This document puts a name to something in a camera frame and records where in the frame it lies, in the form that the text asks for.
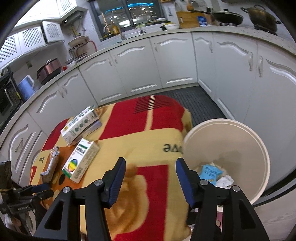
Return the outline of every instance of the blue gripper pad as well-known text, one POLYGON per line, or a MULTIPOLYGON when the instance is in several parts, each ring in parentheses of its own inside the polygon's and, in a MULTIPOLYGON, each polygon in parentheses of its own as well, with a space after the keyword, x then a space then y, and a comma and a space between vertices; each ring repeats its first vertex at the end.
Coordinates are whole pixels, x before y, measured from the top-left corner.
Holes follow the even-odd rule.
POLYGON ((192 171, 188 168, 183 158, 178 158, 176 161, 176 172, 185 196, 186 202, 190 207, 194 207, 196 201, 194 198, 194 189, 198 188, 198 182, 200 178, 196 171, 192 171))
POLYGON ((126 173, 126 161, 123 157, 120 157, 114 168, 105 173, 102 180, 105 182, 104 194, 107 197, 107 200, 104 198, 104 203, 107 205, 107 208, 112 207, 116 202, 119 190, 126 173))

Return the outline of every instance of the cardboard box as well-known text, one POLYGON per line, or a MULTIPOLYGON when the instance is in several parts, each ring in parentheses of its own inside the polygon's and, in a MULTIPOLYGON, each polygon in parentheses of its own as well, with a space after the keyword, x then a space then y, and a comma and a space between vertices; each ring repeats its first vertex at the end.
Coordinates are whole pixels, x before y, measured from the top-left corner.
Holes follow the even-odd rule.
POLYGON ((67 145, 70 145, 82 131, 98 119, 99 117, 94 108, 90 106, 74 117, 73 120, 61 130, 61 135, 67 145))
POLYGON ((94 123, 88 126, 84 131, 82 131, 70 145, 71 146, 76 145, 78 142, 80 142, 82 138, 88 136, 90 133, 100 128, 101 126, 102 126, 102 123, 99 120, 96 120, 94 123))
POLYGON ((71 181, 79 183, 99 150, 100 148, 94 141, 81 139, 63 166, 63 173, 71 181))

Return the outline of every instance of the trash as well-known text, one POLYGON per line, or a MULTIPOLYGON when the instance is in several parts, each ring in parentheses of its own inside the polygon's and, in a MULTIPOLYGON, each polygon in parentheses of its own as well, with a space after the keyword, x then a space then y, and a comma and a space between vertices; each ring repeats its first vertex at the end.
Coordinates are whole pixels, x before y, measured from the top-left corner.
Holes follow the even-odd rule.
POLYGON ((224 177, 221 177, 217 182, 216 182, 216 187, 219 188, 226 188, 230 189, 231 185, 234 183, 234 180, 231 178, 231 176, 226 175, 224 177))
POLYGON ((221 171, 219 168, 214 167, 212 165, 206 164, 202 166, 202 172, 200 174, 200 179, 205 179, 212 183, 213 185, 216 185, 216 180, 219 175, 221 175, 223 171, 221 171))
POLYGON ((40 173, 42 183, 49 183, 52 180, 52 176, 54 174, 54 170, 57 167, 57 163, 59 162, 59 147, 56 146, 54 149, 50 151, 51 160, 48 164, 47 170, 45 172, 40 173))
POLYGON ((205 179, 216 187, 230 189, 234 183, 227 171, 213 162, 199 166, 195 171, 200 176, 200 179, 205 179))

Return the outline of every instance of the kitchen floor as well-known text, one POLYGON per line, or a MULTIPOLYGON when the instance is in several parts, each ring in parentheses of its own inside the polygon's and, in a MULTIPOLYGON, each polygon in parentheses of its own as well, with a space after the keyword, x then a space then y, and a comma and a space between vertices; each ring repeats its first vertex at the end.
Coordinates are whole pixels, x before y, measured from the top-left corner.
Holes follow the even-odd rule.
POLYGON ((225 118, 216 103, 200 86, 165 91, 158 94, 171 97, 188 109, 191 112, 193 126, 207 120, 225 118))

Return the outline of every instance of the wall cabinet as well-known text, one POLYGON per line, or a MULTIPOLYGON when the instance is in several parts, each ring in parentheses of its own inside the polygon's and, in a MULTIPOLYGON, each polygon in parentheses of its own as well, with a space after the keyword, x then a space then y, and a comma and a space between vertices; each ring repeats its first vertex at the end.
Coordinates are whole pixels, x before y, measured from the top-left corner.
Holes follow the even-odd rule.
POLYGON ((28 107, 28 112, 46 135, 50 135, 61 121, 76 114, 56 83, 37 97, 28 107))
POLYGON ((253 39, 214 34, 216 104, 227 118, 243 122, 255 80, 257 43, 253 39))
POLYGON ((64 40, 61 26, 58 23, 43 21, 42 26, 48 43, 64 40))
POLYGON ((57 0, 57 6, 61 16, 77 6, 76 0, 57 0))
POLYGON ((36 142, 41 132, 40 127, 32 117, 27 112, 24 112, 10 130, 1 147, 1 155, 6 160, 11 160, 12 179, 16 183, 19 183, 20 176, 26 165, 32 163, 33 155, 31 151, 33 146, 41 149, 44 144, 36 142))
POLYGON ((198 83, 215 100, 217 79, 213 33, 192 33, 196 55, 198 83))
POLYGON ((28 25, 40 20, 59 19, 59 9, 56 0, 39 0, 15 25, 28 25))
POLYGON ((296 60, 258 42, 258 67, 250 107, 244 123, 261 137, 268 150, 268 186, 296 168, 296 60))
POLYGON ((162 87, 149 39, 117 47, 110 54, 129 96, 162 87))
POLYGON ((20 48, 22 53, 26 53, 34 48, 46 45, 42 35, 41 27, 31 27, 18 32, 20 48))
POLYGON ((150 38, 162 87, 197 83, 191 33, 150 38))
POLYGON ((99 105, 127 97, 110 53, 87 61, 79 70, 99 105))
POLYGON ((0 67, 22 54, 18 34, 9 36, 0 49, 0 67))
POLYGON ((65 98, 78 115, 86 107, 98 105, 86 86, 78 68, 64 75, 57 82, 62 98, 65 98))

